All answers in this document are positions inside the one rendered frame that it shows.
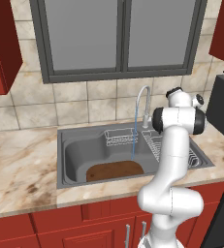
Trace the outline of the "blue water stream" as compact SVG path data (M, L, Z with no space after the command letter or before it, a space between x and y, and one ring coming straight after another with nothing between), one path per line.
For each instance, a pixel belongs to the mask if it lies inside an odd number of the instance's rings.
M136 144L136 133L137 133L137 117L138 117L138 107L135 106L135 121L134 121L134 131L133 131L133 146L131 153L131 161L134 161L135 158L135 144Z

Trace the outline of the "silver sink faucet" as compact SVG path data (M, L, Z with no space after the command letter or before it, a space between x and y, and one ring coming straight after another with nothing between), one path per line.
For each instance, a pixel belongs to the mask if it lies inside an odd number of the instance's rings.
M142 97L143 92L146 91L146 100L145 100L145 108L144 108L144 116L143 116L143 128L148 128L148 123L151 121L151 116L149 114L149 105L150 105L150 87L145 85L141 88L137 100L136 100L136 108L135 108L135 118L138 118L139 104L140 99Z

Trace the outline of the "grey kitchen sink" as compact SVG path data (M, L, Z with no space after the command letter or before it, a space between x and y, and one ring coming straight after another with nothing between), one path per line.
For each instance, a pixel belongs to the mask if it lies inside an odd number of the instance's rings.
M57 187L63 189L154 175L158 170L159 161L156 161L149 149L142 131L155 130L151 127L144 129L143 124L138 122L138 141L135 144L134 162L141 165L144 174L86 181L86 172L94 165L131 161L133 143L115 146L106 145L104 132L123 128L134 129L134 122L59 130L57 132Z

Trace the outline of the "brown cutting board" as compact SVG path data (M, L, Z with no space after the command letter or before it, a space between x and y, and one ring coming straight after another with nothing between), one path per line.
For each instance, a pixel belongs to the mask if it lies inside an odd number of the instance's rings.
M121 161L94 165L86 172L86 181L99 181L105 179L119 178L144 174L140 164L134 161Z

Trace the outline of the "grey framed window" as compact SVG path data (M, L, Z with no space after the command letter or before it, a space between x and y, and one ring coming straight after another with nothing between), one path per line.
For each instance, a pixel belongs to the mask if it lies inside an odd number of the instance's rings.
M29 0L44 83L192 73L208 0Z

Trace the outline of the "red false drawer panel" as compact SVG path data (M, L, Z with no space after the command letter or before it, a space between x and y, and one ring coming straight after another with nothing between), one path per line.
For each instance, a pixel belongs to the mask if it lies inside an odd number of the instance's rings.
M115 215L141 212L137 197L122 198L110 201L98 201L83 205L62 207L39 211L32 214L35 223L41 226L71 226L82 221L92 221Z

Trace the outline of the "red base cabinet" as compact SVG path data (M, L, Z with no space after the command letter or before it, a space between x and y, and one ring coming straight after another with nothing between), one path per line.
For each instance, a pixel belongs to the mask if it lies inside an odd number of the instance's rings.
M0 218L0 248L41 248L30 214Z
M204 200L204 210L198 217L183 222L176 231L176 238L184 248L201 248L208 227L224 193L224 181L193 186Z

